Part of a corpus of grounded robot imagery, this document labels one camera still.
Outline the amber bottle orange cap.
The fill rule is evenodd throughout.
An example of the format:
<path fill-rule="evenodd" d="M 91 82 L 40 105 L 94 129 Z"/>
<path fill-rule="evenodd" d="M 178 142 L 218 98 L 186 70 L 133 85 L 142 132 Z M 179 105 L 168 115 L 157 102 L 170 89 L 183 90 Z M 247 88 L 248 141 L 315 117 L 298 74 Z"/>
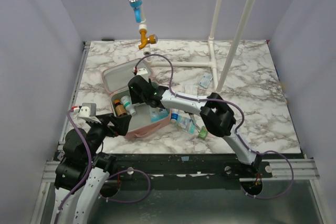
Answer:
<path fill-rule="evenodd" d="M 124 105 L 121 103 L 120 100 L 118 100 L 118 99 L 114 100 L 113 104 L 114 104 L 114 108 L 115 108 L 115 112 L 116 112 L 117 116 L 128 115 Z"/>

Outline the clear bottle green label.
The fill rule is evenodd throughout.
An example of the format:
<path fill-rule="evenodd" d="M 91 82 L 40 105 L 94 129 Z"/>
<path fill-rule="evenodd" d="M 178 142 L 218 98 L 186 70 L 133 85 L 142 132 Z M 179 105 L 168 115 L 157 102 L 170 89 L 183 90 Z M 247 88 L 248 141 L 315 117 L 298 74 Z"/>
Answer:
<path fill-rule="evenodd" d="M 121 98 L 121 103 L 124 105 L 125 109 L 134 116 L 136 114 L 136 110 L 134 105 L 132 104 L 131 98 L 128 95 L 125 95 Z"/>

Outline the blue cotton swab packet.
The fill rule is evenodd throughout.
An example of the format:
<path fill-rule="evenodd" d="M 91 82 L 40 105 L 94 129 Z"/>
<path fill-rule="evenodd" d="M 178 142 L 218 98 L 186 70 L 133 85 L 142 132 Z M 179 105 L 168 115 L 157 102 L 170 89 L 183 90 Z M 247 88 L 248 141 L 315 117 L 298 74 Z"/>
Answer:
<path fill-rule="evenodd" d="M 166 109 L 150 107 L 150 119 L 152 123 L 162 120 L 168 115 L 169 112 Z"/>

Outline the pink medicine kit case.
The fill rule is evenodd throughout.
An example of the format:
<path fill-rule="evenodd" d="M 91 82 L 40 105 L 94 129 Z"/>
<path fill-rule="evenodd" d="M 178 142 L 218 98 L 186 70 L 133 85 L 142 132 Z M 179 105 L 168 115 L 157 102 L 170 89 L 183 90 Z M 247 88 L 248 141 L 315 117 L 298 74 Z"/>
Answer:
<path fill-rule="evenodd" d="M 171 111 L 153 109 L 145 103 L 133 103 L 131 101 L 128 82 L 134 77 L 133 67 L 139 60 L 131 60 L 126 63 L 108 68 L 102 72 L 102 81 L 106 91 L 110 94 L 112 112 L 119 116 L 126 112 L 132 116 L 128 133 L 124 138 L 144 138 L 157 130 L 169 125 Z"/>

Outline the small white blue bottle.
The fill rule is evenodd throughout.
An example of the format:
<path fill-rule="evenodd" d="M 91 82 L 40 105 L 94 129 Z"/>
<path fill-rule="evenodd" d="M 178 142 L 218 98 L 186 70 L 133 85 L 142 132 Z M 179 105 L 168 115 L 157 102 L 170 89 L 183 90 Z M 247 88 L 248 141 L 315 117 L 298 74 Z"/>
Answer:
<path fill-rule="evenodd" d="M 171 109 L 171 123 L 175 124 L 178 119 L 179 109 Z"/>

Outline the clear blue bandage packet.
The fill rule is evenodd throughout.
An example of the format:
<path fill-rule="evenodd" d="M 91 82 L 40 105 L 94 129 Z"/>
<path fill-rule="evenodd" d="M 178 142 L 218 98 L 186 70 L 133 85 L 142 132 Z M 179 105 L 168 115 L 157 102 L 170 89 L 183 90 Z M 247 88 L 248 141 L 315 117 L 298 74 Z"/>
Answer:
<path fill-rule="evenodd" d="M 182 115 L 178 115 L 176 125 L 181 130 L 188 132 L 190 134 L 195 133 L 195 125 L 191 118 L 184 117 Z"/>

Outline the small green medicine box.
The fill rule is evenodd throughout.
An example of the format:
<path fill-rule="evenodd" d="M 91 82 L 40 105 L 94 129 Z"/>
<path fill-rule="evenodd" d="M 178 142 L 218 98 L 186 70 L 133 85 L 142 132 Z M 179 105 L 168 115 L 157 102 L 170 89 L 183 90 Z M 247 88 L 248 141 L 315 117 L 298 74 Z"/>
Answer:
<path fill-rule="evenodd" d="M 206 127 L 203 126 L 198 133 L 198 138 L 204 140 L 206 139 L 207 135 L 208 135 L 208 130 Z"/>

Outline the metal scissors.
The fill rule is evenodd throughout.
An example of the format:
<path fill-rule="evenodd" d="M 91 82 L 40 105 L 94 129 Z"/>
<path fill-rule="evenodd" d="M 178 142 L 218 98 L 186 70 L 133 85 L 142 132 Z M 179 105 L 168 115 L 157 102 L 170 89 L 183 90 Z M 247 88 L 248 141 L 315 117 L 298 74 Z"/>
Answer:
<path fill-rule="evenodd" d="M 197 129 L 198 132 L 200 132 L 201 128 L 197 125 L 194 114 L 188 113 L 188 115 L 190 116 L 190 119 L 191 119 L 194 127 Z"/>

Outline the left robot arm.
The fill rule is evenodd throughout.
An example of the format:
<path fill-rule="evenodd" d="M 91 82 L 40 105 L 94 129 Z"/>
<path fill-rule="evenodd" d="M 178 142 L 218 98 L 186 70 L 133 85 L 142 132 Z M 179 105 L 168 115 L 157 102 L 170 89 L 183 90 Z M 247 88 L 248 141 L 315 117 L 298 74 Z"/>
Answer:
<path fill-rule="evenodd" d="M 87 223 L 103 184 L 117 172 L 117 158 L 97 150 L 106 137 L 125 136 L 131 121 L 129 114 L 95 115 L 82 106 L 68 112 L 69 122 L 73 113 L 85 120 L 90 130 L 74 124 L 66 135 L 64 156 L 55 170 L 54 223 Z"/>

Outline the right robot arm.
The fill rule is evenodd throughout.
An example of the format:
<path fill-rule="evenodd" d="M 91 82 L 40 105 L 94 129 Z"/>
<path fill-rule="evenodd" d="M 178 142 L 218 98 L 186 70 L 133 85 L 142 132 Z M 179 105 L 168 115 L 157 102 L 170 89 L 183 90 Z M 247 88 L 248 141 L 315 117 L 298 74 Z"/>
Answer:
<path fill-rule="evenodd" d="M 231 104 L 217 93 L 197 96 L 175 93 L 169 87 L 154 87 L 150 80 L 134 76 L 128 83 L 132 103 L 145 103 L 152 108 L 177 109 L 202 118 L 208 132 L 223 138 L 241 163 L 242 173 L 249 178 L 260 172 L 261 157 L 237 132 L 238 125 Z"/>

